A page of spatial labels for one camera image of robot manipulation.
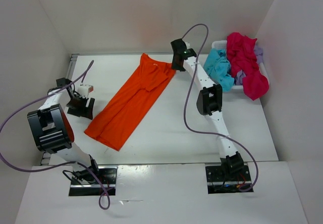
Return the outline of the orange t shirt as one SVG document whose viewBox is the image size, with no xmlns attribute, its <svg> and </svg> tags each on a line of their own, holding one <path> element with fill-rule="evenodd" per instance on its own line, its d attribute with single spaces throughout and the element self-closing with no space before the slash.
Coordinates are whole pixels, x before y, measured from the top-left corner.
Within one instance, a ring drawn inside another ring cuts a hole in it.
<svg viewBox="0 0 323 224">
<path fill-rule="evenodd" d="M 143 53 L 139 66 L 84 133 L 120 151 L 175 73 L 172 64 L 153 60 Z"/>
</svg>

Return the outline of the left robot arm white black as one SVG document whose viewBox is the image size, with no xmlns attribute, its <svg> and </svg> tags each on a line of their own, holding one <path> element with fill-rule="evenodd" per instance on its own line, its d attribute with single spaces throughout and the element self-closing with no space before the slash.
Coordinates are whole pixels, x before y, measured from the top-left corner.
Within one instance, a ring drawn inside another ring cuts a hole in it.
<svg viewBox="0 0 323 224">
<path fill-rule="evenodd" d="M 74 89 L 67 78 L 56 80 L 57 86 L 48 90 L 48 98 L 37 110 L 27 114 L 27 120 L 37 149 L 59 156 L 70 162 L 78 182 L 96 183 L 100 170 L 90 154 L 85 153 L 75 142 L 75 136 L 67 114 L 93 119 L 94 98 L 89 94 L 92 85 L 81 83 Z"/>
</svg>

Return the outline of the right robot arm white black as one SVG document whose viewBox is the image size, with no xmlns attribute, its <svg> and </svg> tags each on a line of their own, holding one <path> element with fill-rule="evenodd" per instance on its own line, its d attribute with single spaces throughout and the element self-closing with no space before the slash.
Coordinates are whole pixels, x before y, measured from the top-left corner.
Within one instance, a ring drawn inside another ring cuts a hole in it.
<svg viewBox="0 0 323 224">
<path fill-rule="evenodd" d="M 207 75 L 199 61 L 196 52 L 188 47 L 182 39 L 171 42 L 173 50 L 172 69 L 188 72 L 194 80 L 199 94 L 196 107 L 200 115 L 214 127 L 216 135 L 220 137 L 218 146 L 223 178 L 233 180 L 244 167 L 244 161 L 234 143 L 229 139 L 229 132 L 225 124 L 222 103 L 223 90 Z"/>
</svg>

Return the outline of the cyan t shirt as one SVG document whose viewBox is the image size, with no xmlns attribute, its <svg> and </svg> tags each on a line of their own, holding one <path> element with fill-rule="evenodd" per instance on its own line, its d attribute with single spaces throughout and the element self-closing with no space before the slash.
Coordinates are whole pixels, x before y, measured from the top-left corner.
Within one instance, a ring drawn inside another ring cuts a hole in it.
<svg viewBox="0 0 323 224">
<path fill-rule="evenodd" d="M 229 74 L 231 64 L 225 49 L 212 48 L 203 66 L 207 75 L 222 86 L 223 92 L 229 92 L 234 85 L 234 78 Z"/>
</svg>

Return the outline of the white plastic basket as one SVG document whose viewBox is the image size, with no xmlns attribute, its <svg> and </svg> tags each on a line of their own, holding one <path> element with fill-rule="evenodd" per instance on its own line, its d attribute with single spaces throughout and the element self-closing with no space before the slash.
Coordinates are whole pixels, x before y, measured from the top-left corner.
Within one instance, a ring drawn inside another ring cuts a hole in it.
<svg viewBox="0 0 323 224">
<path fill-rule="evenodd" d="M 211 44 L 212 48 L 215 48 L 216 50 L 221 50 L 224 49 L 226 50 L 227 47 L 227 41 L 226 40 L 218 40 L 218 41 L 214 41 Z M 261 63 L 259 66 L 259 71 L 260 73 L 266 77 L 268 84 L 270 85 L 270 79 L 268 77 L 267 71 L 265 69 L 264 63 Z M 231 88 L 231 92 L 233 91 L 240 91 L 243 92 L 243 85 L 233 85 Z"/>
</svg>

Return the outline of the lavender t shirt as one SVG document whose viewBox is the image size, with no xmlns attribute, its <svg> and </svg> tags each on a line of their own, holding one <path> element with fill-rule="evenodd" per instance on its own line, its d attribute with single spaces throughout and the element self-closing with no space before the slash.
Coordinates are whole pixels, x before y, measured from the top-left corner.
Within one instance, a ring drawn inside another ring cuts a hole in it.
<svg viewBox="0 0 323 224">
<path fill-rule="evenodd" d="M 256 62 L 258 65 L 263 63 L 263 49 L 262 47 L 258 46 L 257 44 L 254 47 L 254 54 L 256 56 Z M 246 76 L 243 70 L 240 70 L 235 78 L 235 84 L 236 85 L 242 85 L 243 84 L 243 78 Z"/>
</svg>

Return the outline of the magenta t shirt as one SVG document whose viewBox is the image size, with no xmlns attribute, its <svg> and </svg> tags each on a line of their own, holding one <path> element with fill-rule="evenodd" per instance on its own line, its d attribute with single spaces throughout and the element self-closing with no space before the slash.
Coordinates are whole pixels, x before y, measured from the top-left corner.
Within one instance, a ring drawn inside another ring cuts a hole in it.
<svg viewBox="0 0 323 224">
<path fill-rule="evenodd" d="M 260 72 L 254 53 L 257 39 L 233 32 L 227 37 L 227 58 L 231 64 L 230 74 L 242 78 L 243 91 L 252 100 L 259 99 L 269 90 L 267 78 Z"/>
</svg>

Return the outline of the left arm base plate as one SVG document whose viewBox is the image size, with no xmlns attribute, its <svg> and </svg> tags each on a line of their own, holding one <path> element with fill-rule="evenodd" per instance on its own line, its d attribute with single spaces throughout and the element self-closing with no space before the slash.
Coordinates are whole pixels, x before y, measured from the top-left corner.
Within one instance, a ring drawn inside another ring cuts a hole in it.
<svg viewBox="0 0 323 224">
<path fill-rule="evenodd" d="M 98 166 L 98 178 L 108 191 L 110 196 L 116 194 L 116 182 L 117 182 L 117 170 L 116 165 L 99 165 Z M 103 190 L 100 184 L 93 180 L 87 182 L 80 180 L 74 176 L 71 171 L 65 171 L 64 174 L 68 176 L 70 181 L 69 196 L 70 197 L 83 197 L 83 196 L 96 196 L 99 197 Z"/>
</svg>

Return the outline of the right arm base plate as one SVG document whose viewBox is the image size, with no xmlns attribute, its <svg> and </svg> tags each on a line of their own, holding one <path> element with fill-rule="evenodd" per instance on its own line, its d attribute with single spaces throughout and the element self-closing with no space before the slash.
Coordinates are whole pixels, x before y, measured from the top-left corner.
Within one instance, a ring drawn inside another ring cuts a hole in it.
<svg viewBox="0 0 323 224">
<path fill-rule="evenodd" d="M 232 177 L 225 175 L 220 164 L 207 164 L 205 166 L 208 194 L 234 194 L 241 193 L 239 188 L 248 189 L 251 184 L 249 167 L 245 165 Z"/>
</svg>

